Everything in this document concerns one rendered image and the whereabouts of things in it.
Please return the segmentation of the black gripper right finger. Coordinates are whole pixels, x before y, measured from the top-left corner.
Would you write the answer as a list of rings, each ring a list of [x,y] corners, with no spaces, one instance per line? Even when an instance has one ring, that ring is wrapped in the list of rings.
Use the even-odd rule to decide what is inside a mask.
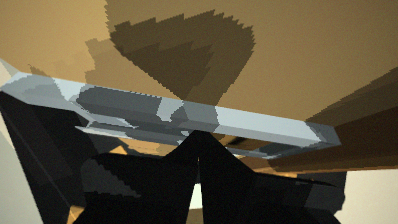
[[[327,209],[334,215],[346,201],[330,183],[253,171],[207,131],[202,131],[198,158],[203,224],[245,224],[259,202]]]

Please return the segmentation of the orange letter tile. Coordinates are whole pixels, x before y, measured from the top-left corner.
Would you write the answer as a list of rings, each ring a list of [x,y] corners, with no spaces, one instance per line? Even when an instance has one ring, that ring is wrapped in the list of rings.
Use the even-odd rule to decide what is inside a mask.
[[[297,173],[290,173],[290,174],[276,174],[276,175],[292,176],[292,178],[297,178]]]

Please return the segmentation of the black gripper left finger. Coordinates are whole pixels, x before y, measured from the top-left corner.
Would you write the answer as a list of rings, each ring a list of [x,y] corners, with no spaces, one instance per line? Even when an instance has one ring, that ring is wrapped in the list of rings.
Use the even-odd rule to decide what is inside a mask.
[[[175,224],[186,224],[198,174],[202,131],[194,130],[163,158],[106,152],[81,167],[87,205],[108,199],[172,206]]]

